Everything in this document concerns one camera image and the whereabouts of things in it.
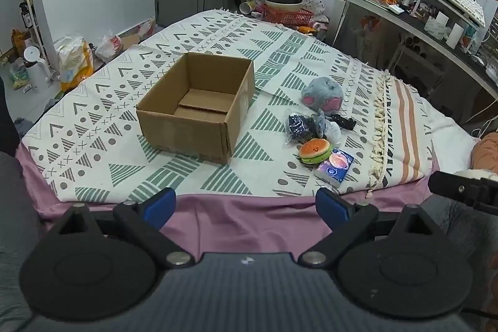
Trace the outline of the blue tissue pack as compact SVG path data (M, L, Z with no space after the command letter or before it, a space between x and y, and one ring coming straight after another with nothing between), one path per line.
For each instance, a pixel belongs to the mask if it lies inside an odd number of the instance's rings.
M354 158L341 149L333 149L331 155L314 170L314 175L325 183L338 188L343 183Z

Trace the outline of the hamburger squishy toy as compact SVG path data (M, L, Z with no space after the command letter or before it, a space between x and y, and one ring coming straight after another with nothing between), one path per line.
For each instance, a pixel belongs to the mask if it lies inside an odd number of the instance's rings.
M301 163L316 165L326 161L332 153L332 145L322 138L313 138L304 143L299 150Z

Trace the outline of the white shiny pouch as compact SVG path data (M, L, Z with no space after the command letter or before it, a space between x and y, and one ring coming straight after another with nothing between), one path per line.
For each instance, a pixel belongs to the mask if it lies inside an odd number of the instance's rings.
M340 126L333 121L326 121L324 137L334 146L337 147L341 143L342 132Z

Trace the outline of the black stitched fabric toy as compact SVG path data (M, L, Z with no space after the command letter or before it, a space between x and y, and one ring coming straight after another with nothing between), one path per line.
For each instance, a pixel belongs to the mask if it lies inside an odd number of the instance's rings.
M340 128L348 130L348 131L353 131L356 125L356 121L352 118L345 118L342 117L341 115L330 115L329 119L332 122L335 122Z

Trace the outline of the black sequin pouch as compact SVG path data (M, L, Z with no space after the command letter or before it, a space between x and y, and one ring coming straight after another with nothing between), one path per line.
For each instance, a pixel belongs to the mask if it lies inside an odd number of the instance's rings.
M315 122L309 115L288 110L284 114L286 141L307 142L316 135Z

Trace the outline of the grey pink plush toy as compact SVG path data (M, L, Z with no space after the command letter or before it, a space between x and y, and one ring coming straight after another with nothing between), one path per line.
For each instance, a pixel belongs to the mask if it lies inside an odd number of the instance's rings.
M343 98L341 86L329 77L315 78L301 91L303 104L315 111L322 110L325 115L337 114Z

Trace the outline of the grey blue felt toy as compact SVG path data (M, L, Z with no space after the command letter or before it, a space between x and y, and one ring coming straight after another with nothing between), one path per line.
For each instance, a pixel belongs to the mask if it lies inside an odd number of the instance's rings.
M327 119L323 110L318 109L317 112L312 116L315 125L315 133L317 138L326 138L327 131Z

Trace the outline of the pink bed sheet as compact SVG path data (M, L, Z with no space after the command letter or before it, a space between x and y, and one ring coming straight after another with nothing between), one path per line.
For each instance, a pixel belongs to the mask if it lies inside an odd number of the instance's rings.
M48 231L72 204L55 197L22 143L15 157L42 232ZM382 212L400 212L406 204L421 204L430 196L428 179L376 190L369 200ZM176 211L160 232L198 259L208 252L290 252L297 257L331 230L318 216L311 196L191 194L178 196Z

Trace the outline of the patterned white green blanket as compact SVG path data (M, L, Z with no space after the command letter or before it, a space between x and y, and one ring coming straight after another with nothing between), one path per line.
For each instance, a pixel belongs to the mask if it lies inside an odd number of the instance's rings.
M428 176L431 128L409 85L295 30L222 10L133 46L65 95L23 138L62 202L180 194L304 196L321 186L289 134L305 88L338 85L355 127L332 146L353 162L340 193Z

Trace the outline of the open cardboard box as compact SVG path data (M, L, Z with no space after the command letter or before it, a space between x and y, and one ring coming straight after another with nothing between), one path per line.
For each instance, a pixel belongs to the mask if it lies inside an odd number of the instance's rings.
M253 61L184 54L136 106L157 149L228 163L255 90Z

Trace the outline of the white desk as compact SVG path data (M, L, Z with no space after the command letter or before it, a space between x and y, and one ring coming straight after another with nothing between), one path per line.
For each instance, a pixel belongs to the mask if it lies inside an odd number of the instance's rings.
M391 24L396 25L400 30L418 37L421 41L428 44L439 54L451 61L453 65L460 68L465 74L472 78L481 88L483 88L494 100L488 107L483 109L484 113L492 105L497 104L497 85L491 83L491 79L485 74L485 71L478 67L478 64L472 60L470 54L465 54L461 50L451 49L446 44L437 40L428 32L423 30L423 24L411 15L403 12L395 14L388 7L388 4L381 0L334 0L330 17L330 23L326 35L326 43L334 46L337 42L338 35L344 25L348 10L351 5L360 7L369 15L376 15Z

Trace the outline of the white plastic bag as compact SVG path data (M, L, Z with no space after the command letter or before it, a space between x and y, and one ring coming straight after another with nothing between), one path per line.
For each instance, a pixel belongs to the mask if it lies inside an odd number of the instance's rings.
M116 58L122 52L122 40L119 36L109 31L96 47L95 56L102 62L108 63Z

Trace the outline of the yellow white pet food bag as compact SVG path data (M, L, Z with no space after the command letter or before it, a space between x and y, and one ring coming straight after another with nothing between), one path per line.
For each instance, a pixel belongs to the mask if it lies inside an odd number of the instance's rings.
M54 43L63 92L76 88L94 73L93 53L79 34L65 35Z

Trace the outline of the white kettle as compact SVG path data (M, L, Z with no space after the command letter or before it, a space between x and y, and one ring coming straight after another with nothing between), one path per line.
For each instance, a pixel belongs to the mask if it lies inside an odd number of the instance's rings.
M23 58L31 86L36 92L43 92L51 85L51 71L47 61L36 46L25 48Z

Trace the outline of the red plastic basket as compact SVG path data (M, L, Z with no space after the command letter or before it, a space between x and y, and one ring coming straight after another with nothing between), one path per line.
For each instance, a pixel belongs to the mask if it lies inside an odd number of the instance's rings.
M305 26L310 23L314 13L301 9L299 12L288 12L265 5L263 7L263 20L268 23L288 26Z

